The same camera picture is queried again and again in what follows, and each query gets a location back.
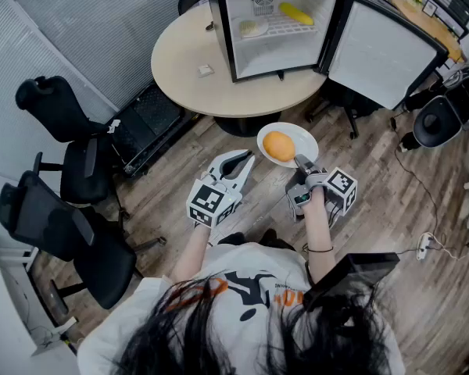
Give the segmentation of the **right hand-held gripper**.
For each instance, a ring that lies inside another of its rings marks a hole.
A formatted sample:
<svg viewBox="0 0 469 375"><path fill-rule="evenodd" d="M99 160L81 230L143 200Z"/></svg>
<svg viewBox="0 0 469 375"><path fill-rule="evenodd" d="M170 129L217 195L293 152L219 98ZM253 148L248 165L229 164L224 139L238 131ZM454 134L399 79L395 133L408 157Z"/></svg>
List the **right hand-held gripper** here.
<svg viewBox="0 0 469 375"><path fill-rule="evenodd" d="M323 188L328 224L334 225L356 201L357 180L338 167L326 172L303 154L297 154L294 161L298 169L285 186L293 220L304 218L303 206L310 203L313 189Z"/></svg>

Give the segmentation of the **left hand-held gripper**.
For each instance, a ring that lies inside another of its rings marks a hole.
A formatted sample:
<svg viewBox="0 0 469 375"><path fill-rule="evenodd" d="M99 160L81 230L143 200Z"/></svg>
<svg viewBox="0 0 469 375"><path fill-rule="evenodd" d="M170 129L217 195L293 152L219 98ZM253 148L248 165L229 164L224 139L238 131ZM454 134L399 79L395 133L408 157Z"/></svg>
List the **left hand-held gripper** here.
<svg viewBox="0 0 469 375"><path fill-rule="evenodd" d="M241 202L254 164L255 156L248 149L218 155L213 166L195 180L186 201L187 217L208 228L223 222Z"/></svg>

